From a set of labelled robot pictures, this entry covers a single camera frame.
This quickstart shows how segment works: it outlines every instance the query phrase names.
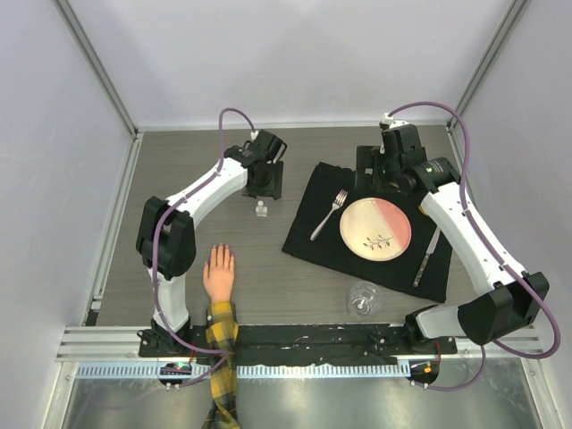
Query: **yellow and black plaid shirt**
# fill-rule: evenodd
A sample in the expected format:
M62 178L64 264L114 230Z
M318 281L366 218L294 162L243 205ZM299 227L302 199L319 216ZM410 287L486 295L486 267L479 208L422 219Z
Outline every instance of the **yellow and black plaid shirt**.
M234 305L231 302L218 302L206 311L206 340L211 349L224 349L230 352L227 362L211 374L213 406L208 412L203 429L240 428L236 414L236 355L234 342L239 334ZM220 357L213 357L212 364Z

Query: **gray floor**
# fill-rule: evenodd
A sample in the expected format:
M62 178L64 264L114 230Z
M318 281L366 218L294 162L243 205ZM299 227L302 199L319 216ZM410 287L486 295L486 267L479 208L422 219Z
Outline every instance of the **gray floor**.
M454 157L444 127L420 127L429 156ZM379 144L371 128L275 130L289 144L284 157L283 197L269 200L267 218L255 216L256 201L235 194L219 205L197 230L198 257L187 276L187 306L197 323L204 322L207 295L201 271L215 243L228 242L237 257L234 302L243 324L354 322L346 309L356 278L309 264L281 252L307 181L320 162L355 166L357 145ZM242 144L245 130L227 131L229 145ZM217 131L147 133L139 155L114 260L97 321L100 325L147 325L153 313L147 271L135 251L141 210L151 196L166 198L189 186L215 164ZM467 272L453 255L448 304L475 297ZM374 322L398 323L431 302L385 290L383 311Z
M478 358L444 360L437 384L459 385L479 365ZM136 401L157 385L148 379L78 380L63 427L201 426L211 403L208 383L154 391ZM237 410L246 429L542 427L517 358L489 359L481 379L455 393L423 391L403 379L239 380Z

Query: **pink and cream plate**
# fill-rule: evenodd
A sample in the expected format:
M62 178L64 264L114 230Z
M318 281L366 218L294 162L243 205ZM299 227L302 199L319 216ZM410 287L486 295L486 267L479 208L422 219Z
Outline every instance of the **pink and cream plate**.
M411 241L411 224L397 206L380 198L353 202L341 215L340 233L349 250L370 261L389 261Z

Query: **fork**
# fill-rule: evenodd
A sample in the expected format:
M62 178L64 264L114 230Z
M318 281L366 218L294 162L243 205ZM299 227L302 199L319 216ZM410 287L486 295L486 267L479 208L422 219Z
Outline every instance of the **fork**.
M330 210L330 213L328 213L328 215L317 226L317 228L314 230L314 232L312 232L312 235L310 236L311 241L314 241L315 238L320 234L320 231L324 227L325 223L328 222L328 219L330 219L330 216L332 215L332 213L335 212L336 210L338 210L341 206L343 206L343 203L346 202L347 197L348 197L348 192L346 190L342 189L340 191L340 193L338 194L338 196L336 197L336 199L333 200L332 210Z

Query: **human hand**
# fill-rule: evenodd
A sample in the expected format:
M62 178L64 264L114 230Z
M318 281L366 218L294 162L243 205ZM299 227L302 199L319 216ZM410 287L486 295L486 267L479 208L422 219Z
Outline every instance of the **human hand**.
M211 259L205 262L203 283L211 303L231 300L234 284L234 255L228 245L213 246Z

